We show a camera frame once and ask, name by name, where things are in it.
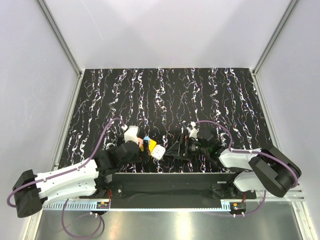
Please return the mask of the white plug adapter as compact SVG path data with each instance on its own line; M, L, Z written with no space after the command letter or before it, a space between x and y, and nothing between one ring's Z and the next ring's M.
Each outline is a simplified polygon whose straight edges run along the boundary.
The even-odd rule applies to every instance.
M157 144L154 147L154 149L152 150L151 156L154 159L160 161L163 158L163 156L165 155L165 153L166 153L166 149L163 146Z

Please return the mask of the pink plug adapter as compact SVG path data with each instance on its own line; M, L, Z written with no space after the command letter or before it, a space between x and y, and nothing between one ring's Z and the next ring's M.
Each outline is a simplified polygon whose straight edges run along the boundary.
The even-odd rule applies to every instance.
M142 138L138 138L138 146L140 150L143 152L144 151L144 142Z

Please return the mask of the light blue plug adapter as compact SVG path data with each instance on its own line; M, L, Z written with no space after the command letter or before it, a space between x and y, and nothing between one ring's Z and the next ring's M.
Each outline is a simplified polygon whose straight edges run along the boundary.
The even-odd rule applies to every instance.
M148 142L150 142L150 141L151 141L151 139L150 139L150 137L149 137L149 136L145 136L145 137L143 138L143 140L144 140L144 141L148 141Z

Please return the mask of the yellow socket block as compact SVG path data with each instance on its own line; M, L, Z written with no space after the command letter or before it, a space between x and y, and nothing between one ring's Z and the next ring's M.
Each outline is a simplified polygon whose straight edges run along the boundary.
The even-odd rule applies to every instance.
M157 146L157 142L153 139L150 139L148 141L148 150L149 150L149 155L152 155L153 150L155 149L155 147Z

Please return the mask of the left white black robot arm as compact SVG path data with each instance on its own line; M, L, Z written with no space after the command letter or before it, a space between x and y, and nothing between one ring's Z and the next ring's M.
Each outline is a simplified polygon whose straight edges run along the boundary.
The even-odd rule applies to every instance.
M108 193L106 176L119 171L123 165L147 162L156 144L128 141L101 150L93 158L55 171L35 174L24 171L12 188L18 218L26 218L45 206L76 197L103 198Z

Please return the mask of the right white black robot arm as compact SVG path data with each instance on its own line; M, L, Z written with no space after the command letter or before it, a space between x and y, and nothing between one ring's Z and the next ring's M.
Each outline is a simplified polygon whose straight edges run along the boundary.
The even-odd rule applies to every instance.
M227 185L228 195L235 199L251 190L268 191L282 198L302 175L300 168L273 145L230 150L209 130L185 130L165 154L184 161L203 156L216 168L241 169Z

